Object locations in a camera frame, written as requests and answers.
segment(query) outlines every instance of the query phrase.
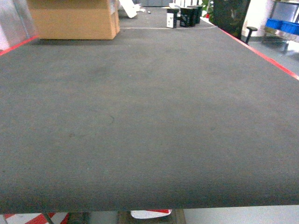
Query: metal rack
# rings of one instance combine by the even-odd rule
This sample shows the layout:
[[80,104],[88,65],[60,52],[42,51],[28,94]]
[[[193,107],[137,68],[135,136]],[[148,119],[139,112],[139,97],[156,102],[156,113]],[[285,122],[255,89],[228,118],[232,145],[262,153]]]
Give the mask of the metal rack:
[[[284,4],[292,4],[292,5],[297,5],[296,13],[294,14],[294,17],[292,19],[292,22],[298,22],[299,21],[299,0],[273,0],[274,5],[270,14],[270,19],[273,17],[273,14],[275,12],[275,8],[278,3],[284,3]],[[294,41],[299,43],[299,35],[294,35],[294,34],[289,34],[284,31],[278,30],[278,29],[273,29],[269,27],[265,27],[265,34],[263,36],[263,40],[265,40],[267,34],[271,34],[274,36],[277,36],[279,38],[282,38],[284,40],[287,40],[286,45],[285,45],[285,51],[287,51],[289,41]]]

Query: chair leg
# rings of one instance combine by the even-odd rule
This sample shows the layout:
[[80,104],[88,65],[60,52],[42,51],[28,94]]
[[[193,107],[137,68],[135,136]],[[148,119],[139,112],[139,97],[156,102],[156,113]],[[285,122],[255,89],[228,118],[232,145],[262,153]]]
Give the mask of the chair leg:
[[250,39],[250,37],[251,37],[251,34],[252,34],[252,30],[249,30],[247,39],[246,39],[246,41],[245,41],[245,43],[246,43],[247,45],[248,45],[249,39]]

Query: metal shelf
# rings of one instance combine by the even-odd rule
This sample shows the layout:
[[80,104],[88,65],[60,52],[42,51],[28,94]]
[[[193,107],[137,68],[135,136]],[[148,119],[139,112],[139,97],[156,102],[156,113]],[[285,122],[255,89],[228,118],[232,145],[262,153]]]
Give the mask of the metal shelf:
[[298,4],[299,0],[273,0],[274,2],[288,3],[288,4]]
[[286,33],[284,31],[281,31],[279,29],[272,29],[272,28],[269,28],[269,27],[265,27],[264,30],[268,34],[278,36],[278,37],[280,37],[282,39],[285,39],[287,41],[294,41],[294,42],[299,43],[299,35],[289,34],[289,33]]

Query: black container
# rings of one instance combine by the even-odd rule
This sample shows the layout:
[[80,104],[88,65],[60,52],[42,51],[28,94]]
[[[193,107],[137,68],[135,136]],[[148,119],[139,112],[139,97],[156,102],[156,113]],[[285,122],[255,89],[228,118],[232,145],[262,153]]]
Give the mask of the black container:
[[192,15],[191,15],[191,18],[190,18],[190,27],[195,27],[196,25],[196,15],[197,15],[197,8],[195,7],[190,7],[188,6],[188,8],[191,8],[192,9]]
[[178,12],[179,9],[176,8],[168,8],[167,9],[167,24],[168,28],[176,28],[177,20],[178,20]]
[[189,6],[189,7],[191,7],[191,8],[195,8],[195,16],[196,16],[196,18],[195,18],[195,20],[196,20],[196,24],[200,24],[200,17],[201,17],[201,15],[202,15],[202,6]]
[[189,27],[191,20],[192,20],[192,14],[193,14],[192,8],[181,8],[181,19],[179,25],[181,27]]

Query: red table edge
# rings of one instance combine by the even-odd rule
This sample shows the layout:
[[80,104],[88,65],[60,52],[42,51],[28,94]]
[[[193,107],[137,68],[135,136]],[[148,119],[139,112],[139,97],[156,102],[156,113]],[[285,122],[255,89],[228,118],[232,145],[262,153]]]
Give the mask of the red table edge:
[[265,59],[266,61],[270,62],[271,64],[275,65],[276,67],[278,67],[279,69],[281,69],[282,71],[284,71],[285,73],[287,73],[288,75],[292,76],[293,78],[299,80],[299,76],[297,74],[295,74],[294,72],[292,72],[291,70],[287,69],[286,67],[282,66],[281,64],[279,64],[277,61],[273,60],[272,58],[264,55],[263,53],[259,52],[258,50],[254,49],[253,47],[245,44],[244,42],[240,41],[239,39],[235,38],[234,36],[232,36],[231,34],[225,32],[224,30],[222,30],[225,34],[227,34],[228,36],[230,36],[231,38],[233,38],[235,41],[239,42],[240,44],[242,44],[243,46],[245,46],[246,48],[248,48],[249,50],[253,51],[254,53],[256,53],[257,55],[259,55],[260,57],[262,57],[263,59]]
[[[223,31],[226,35],[230,36],[231,38],[233,38],[235,41],[239,42],[240,44],[242,44],[243,46],[245,46],[246,48],[248,48],[249,50],[253,51],[254,53],[256,53],[257,55],[259,55],[260,57],[262,57],[263,59],[265,59],[266,61],[270,62],[271,64],[275,65],[276,67],[278,67],[279,69],[281,69],[282,71],[284,71],[285,73],[287,73],[288,75],[292,76],[293,78],[299,80],[299,76],[297,74],[295,74],[294,72],[292,72],[291,70],[287,69],[286,67],[282,66],[281,64],[279,64],[277,61],[273,60],[272,58],[264,55],[263,53],[259,52],[258,50],[254,49],[253,47],[245,44],[244,42],[238,40],[237,38],[235,38],[234,36],[232,36],[231,34]],[[26,44],[29,43],[30,41],[36,39],[38,36],[33,36],[19,44],[14,45],[13,47],[6,49],[2,52],[0,52],[0,56]]]
[[16,44],[16,45],[12,46],[11,48],[8,48],[8,49],[6,49],[6,50],[4,50],[4,51],[1,51],[1,52],[0,52],[0,56],[2,56],[2,55],[4,55],[4,54],[6,54],[6,53],[8,53],[8,52],[10,52],[10,51],[12,51],[12,50],[14,50],[14,49],[16,49],[16,48],[18,48],[18,47],[20,47],[20,46],[22,46],[22,45],[24,45],[24,44],[26,44],[26,43],[29,43],[30,41],[36,39],[37,37],[38,37],[38,36],[33,36],[33,37],[31,37],[31,38],[29,38],[29,39],[27,39],[27,40],[25,40],[25,41],[23,41],[23,42],[21,42],[21,43],[19,43],[19,44]]

